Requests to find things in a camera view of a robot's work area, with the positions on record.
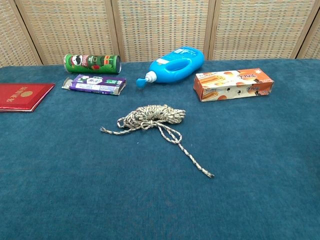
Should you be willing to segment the woven bamboo folding screen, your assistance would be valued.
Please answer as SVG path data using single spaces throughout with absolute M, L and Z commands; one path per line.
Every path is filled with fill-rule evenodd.
M 320 0 L 0 0 L 0 68 L 66 54 L 320 60 Z

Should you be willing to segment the blue carpet table cover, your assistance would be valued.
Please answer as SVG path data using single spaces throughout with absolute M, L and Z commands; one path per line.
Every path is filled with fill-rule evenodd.
M 119 96 L 62 89 L 61 65 L 0 68 L 54 83 L 34 112 L 0 113 L 0 240 L 320 240 L 320 60 L 262 69 L 268 96 L 200 102 L 194 77 Z

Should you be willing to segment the red certificate book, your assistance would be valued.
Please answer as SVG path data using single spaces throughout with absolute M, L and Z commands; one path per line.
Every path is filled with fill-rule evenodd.
M 33 112 L 54 83 L 0 83 L 0 112 Z

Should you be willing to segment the green Pringles can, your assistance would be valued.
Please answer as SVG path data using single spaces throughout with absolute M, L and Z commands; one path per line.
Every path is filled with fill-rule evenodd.
M 119 74 L 122 62 L 119 55 L 66 54 L 64 67 L 69 73 Z

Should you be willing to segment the blue detergent bottle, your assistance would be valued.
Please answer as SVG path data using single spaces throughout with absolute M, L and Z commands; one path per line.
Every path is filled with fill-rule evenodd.
M 136 80 L 136 86 L 143 88 L 147 83 L 168 84 L 181 81 L 198 70 L 204 61 L 204 54 L 200 50 L 181 46 L 153 61 L 145 77 Z

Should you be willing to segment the orange snack box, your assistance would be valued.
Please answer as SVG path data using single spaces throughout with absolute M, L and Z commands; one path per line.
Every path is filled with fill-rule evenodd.
M 201 102 L 209 102 L 267 96 L 273 85 L 260 68 L 251 68 L 197 73 L 193 89 Z

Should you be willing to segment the purple toothpaste box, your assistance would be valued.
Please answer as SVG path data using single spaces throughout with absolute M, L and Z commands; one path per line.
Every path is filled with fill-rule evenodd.
M 63 82 L 61 88 L 79 92 L 119 96 L 126 83 L 126 79 L 122 77 L 79 74 L 74 79 L 68 77 Z

